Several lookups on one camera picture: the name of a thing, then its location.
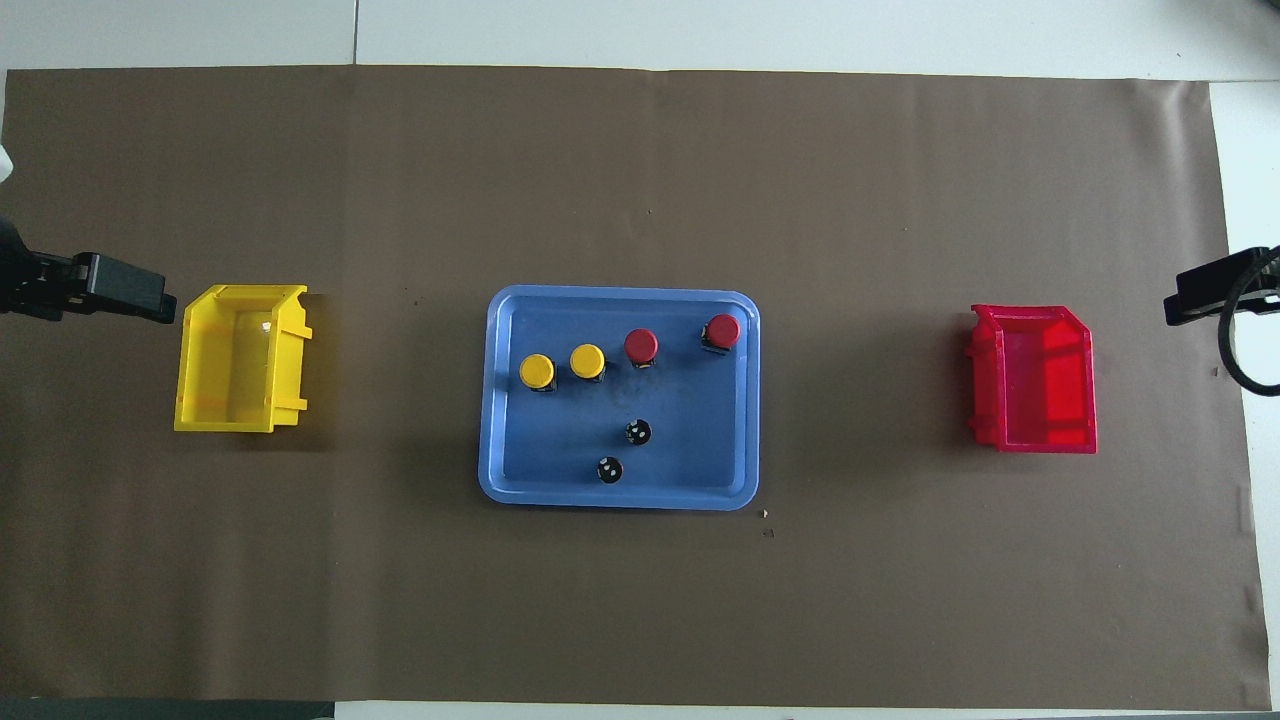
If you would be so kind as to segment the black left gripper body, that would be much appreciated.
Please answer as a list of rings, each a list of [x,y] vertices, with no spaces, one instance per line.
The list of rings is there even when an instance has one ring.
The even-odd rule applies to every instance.
[[[72,258],[29,250],[17,227],[1,218],[1,313],[59,322],[65,313],[90,315],[87,266]]]

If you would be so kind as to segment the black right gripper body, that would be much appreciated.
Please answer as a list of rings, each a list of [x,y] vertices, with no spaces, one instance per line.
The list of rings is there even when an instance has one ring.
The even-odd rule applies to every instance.
[[[1248,270],[1245,311],[1254,315],[1279,313],[1279,246],[1260,249]]]

